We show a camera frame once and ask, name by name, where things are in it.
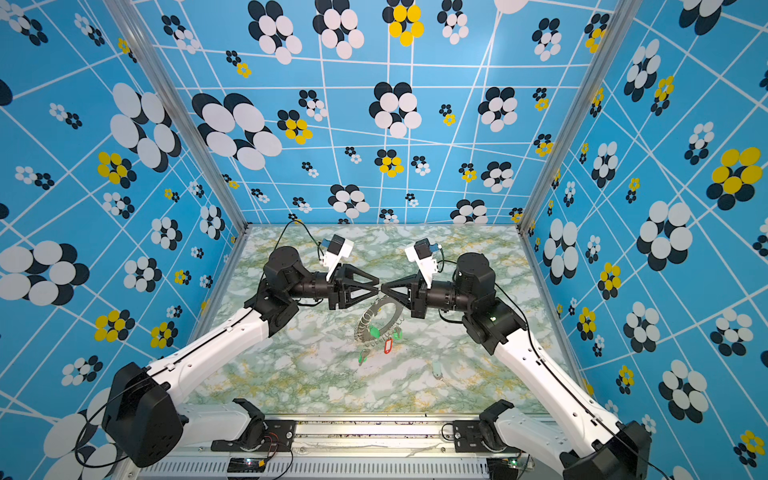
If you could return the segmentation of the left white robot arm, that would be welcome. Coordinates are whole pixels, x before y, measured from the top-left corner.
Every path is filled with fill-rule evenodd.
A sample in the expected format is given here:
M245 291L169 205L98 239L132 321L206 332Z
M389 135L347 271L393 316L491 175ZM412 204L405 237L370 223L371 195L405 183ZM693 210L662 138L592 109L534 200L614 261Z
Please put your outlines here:
M263 267L256 294L227 321L183 349L140 367L129 363L114 376L102 428L132 463L149 467L175 448L221 441L244 451L266 444L264 413L236 398L194 407L189 395L222 366L282 330L303 299L347 309L378 293L377 277L342 263L349 248L334 246L311 272L292 246L275 249Z

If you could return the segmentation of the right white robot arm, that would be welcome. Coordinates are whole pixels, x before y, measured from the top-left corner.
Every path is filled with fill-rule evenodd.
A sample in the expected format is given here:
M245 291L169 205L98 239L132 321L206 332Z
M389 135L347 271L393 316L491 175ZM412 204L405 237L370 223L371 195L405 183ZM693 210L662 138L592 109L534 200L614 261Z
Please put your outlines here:
M417 263L418 273L383 284L382 292L414 318L430 308L461 313L470 338L522 380L555 422L532 419L499 400L480 416L491 449L519 449L565 479L647 478L650 434L600 406L549 356L524 316L499 297L483 254L460 255L449 281L434 279L433 258Z

